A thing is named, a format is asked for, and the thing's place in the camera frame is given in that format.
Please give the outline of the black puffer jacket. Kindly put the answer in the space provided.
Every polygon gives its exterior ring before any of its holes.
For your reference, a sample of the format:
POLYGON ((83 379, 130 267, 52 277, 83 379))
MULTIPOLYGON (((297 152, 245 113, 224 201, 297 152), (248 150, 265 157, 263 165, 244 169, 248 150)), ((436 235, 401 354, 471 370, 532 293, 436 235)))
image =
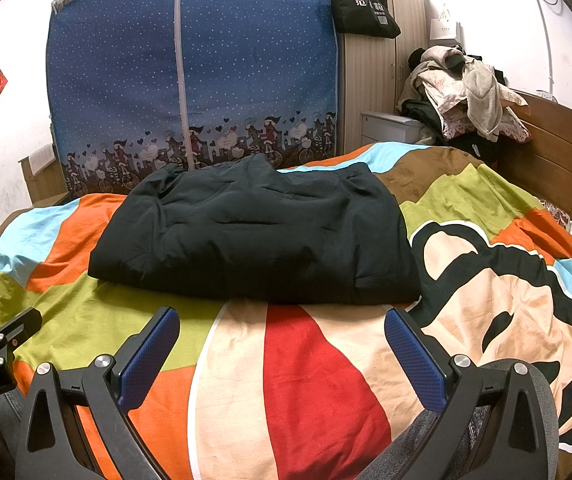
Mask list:
POLYGON ((98 280, 272 304, 400 304, 420 294, 395 197, 363 164, 276 170, 265 157, 165 166, 128 193, 89 256, 98 280))

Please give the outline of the pile of light clothes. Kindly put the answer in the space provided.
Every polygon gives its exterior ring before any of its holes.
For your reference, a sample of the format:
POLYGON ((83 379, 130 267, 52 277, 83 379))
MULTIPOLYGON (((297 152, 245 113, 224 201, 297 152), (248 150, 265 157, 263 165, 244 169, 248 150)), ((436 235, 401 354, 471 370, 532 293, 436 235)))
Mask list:
POLYGON ((492 66, 471 58, 460 49, 435 46, 418 49, 408 59, 412 66, 397 108, 425 101, 437 113, 443 138, 450 141, 476 132, 490 142, 506 136, 527 143, 531 134, 515 110, 530 112, 517 92, 502 84, 492 66))

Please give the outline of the colourful patterned bed cover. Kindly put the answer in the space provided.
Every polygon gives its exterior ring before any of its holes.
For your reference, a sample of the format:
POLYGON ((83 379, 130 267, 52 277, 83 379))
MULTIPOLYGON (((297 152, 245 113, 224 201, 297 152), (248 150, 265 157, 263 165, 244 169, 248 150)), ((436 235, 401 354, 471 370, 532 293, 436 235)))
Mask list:
POLYGON ((405 307, 477 365, 521 359, 550 385, 557 478, 572 471, 572 235, 522 188, 455 148, 375 143, 278 170, 363 162, 395 197, 420 280, 400 304, 202 299, 98 280, 89 256, 126 195, 20 212, 0 230, 0 324, 42 313, 16 355, 27 392, 43 361, 64 370, 113 351, 161 306, 182 333, 136 428, 174 479, 353 479, 420 403, 383 334, 405 307))

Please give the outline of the small wooden side table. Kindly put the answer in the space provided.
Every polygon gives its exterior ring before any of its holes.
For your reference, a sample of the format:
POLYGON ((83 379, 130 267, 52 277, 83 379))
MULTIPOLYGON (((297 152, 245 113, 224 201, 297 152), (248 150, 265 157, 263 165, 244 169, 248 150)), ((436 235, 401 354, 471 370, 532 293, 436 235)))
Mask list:
POLYGON ((57 205, 69 197, 54 144, 44 144, 19 165, 33 206, 57 205))

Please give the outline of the wooden headboard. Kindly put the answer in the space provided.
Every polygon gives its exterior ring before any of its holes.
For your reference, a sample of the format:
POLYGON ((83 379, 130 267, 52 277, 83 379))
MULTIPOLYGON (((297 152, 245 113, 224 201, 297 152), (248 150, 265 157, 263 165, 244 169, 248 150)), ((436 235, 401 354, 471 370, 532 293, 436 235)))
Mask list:
POLYGON ((502 141, 496 169, 572 219, 572 109, 528 92, 520 95, 529 110, 516 114, 531 133, 531 141, 502 141))

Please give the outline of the white bedside drawer cabinet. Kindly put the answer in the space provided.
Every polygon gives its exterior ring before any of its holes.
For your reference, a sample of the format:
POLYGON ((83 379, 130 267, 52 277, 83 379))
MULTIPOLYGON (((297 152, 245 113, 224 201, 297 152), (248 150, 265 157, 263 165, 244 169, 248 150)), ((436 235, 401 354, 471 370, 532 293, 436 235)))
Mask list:
POLYGON ((423 139, 423 123, 379 112, 362 112, 362 138, 367 142, 416 144, 423 139))

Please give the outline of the blue fabric wardrobe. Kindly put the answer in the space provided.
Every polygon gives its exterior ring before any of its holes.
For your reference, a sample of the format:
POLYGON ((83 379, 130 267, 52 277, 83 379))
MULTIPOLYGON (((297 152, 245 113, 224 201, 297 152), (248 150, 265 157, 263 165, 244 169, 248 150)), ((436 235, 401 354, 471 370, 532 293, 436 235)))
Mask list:
POLYGON ((74 196, 262 154, 335 155, 330 0, 56 0, 46 50, 54 145, 74 196))

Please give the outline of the wooden wardrobe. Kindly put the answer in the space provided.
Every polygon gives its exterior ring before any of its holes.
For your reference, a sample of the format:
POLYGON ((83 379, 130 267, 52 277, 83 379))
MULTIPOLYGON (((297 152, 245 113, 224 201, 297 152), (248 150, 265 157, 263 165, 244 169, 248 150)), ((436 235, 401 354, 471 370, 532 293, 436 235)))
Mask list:
POLYGON ((408 57, 428 46, 423 0, 387 0, 401 29, 394 39, 341 35, 339 67, 338 145, 348 153, 362 145, 362 114, 397 111, 406 78, 408 57))

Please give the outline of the black tote bag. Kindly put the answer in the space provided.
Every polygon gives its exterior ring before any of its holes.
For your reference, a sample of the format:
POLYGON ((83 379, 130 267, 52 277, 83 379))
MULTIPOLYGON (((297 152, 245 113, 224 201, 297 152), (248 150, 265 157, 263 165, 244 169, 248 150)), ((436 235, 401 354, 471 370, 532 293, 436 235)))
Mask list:
POLYGON ((388 9, 388 0, 330 0, 338 34, 395 39, 401 29, 388 9))

